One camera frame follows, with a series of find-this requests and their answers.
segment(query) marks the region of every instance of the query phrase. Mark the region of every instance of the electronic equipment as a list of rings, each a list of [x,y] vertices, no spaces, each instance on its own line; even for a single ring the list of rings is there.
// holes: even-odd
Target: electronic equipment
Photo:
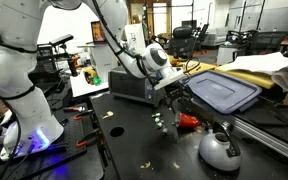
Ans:
[[[100,21],[91,22],[93,43],[94,44],[106,44],[106,38],[103,31],[103,27]]]
[[[109,72],[109,89],[112,95],[141,101],[158,106],[165,90],[155,90],[148,79],[137,79],[129,76],[122,66]]]
[[[126,25],[125,35],[129,49],[134,48],[137,54],[142,54],[146,48],[142,24]]]

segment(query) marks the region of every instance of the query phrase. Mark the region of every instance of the white cloth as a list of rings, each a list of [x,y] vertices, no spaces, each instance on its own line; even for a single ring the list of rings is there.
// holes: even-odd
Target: white cloth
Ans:
[[[266,55],[239,56],[227,70],[238,69],[268,74],[284,91],[288,91],[288,58],[280,52]]]

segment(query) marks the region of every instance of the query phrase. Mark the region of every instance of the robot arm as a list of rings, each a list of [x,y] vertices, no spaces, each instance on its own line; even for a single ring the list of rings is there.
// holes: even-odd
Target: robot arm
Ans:
[[[152,73],[157,73],[161,80],[154,86],[156,90],[184,77],[182,71],[176,71],[172,68],[167,54],[158,44],[151,44],[145,49],[140,57],[143,66],[140,66],[141,63],[120,46],[116,37],[121,37],[127,24],[128,12],[123,0],[83,0],[83,2],[99,17],[112,51],[129,75],[145,78]]]
[[[36,66],[37,38],[46,7],[74,10],[82,2],[99,17],[110,48],[130,75],[145,78],[158,73],[161,80],[155,89],[184,76],[171,67],[168,56],[157,44],[149,45],[139,61],[121,47],[117,37],[121,37],[127,24],[124,0],[0,0],[0,98],[18,119],[4,134],[2,160],[14,152],[17,157],[26,155],[32,144],[31,153],[43,151],[63,133],[64,128],[28,73]]]

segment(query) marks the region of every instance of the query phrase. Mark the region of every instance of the red object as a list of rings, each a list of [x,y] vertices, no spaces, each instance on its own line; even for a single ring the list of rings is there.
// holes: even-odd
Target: red object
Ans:
[[[193,116],[177,112],[175,117],[176,127],[195,128],[200,125],[200,121]]]

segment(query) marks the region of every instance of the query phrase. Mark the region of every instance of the plastic container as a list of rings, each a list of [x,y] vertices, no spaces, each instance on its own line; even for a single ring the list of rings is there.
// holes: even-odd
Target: plastic container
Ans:
[[[196,96],[222,114],[249,107],[262,92],[252,83],[215,71],[194,74],[187,85]]]

